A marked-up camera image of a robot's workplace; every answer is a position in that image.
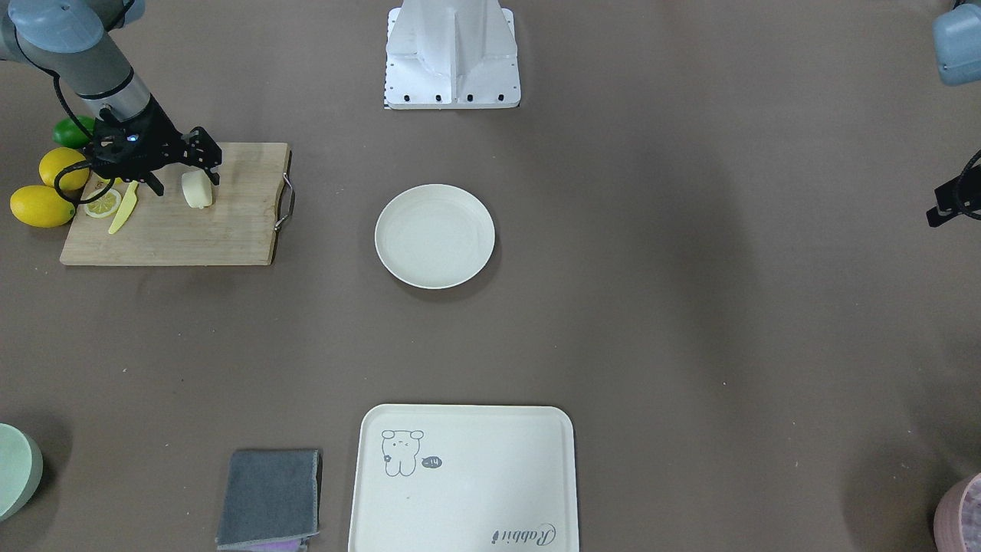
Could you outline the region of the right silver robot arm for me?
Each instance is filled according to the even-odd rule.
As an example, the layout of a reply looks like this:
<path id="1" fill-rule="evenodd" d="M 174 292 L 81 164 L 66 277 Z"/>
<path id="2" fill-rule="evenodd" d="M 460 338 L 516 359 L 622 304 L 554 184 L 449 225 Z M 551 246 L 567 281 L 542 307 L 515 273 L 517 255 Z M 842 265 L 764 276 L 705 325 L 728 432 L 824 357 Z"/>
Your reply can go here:
<path id="1" fill-rule="evenodd" d="M 179 132 L 111 36 L 145 13 L 143 1 L 4 1 L 2 58 L 69 85 L 94 115 L 83 167 L 103 179 L 148 185 L 181 163 L 218 185 L 223 151 L 206 129 Z"/>

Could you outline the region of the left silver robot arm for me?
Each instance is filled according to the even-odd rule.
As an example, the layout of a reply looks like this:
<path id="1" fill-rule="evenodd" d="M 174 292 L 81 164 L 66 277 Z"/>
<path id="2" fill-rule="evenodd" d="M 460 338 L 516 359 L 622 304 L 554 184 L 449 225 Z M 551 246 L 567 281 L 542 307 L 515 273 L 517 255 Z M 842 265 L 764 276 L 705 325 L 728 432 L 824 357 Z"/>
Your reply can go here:
<path id="1" fill-rule="evenodd" d="M 980 80 L 980 2 L 953 1 L 933 24 L 937 69 L 945 85 L 977 83 Z M 953 218 L 979 220 L 980 153 L 972 154 L 966 166 L 950 181 L 934 190 L 935 206 L 926 213 L 929 227 L 939 227 Z"/>

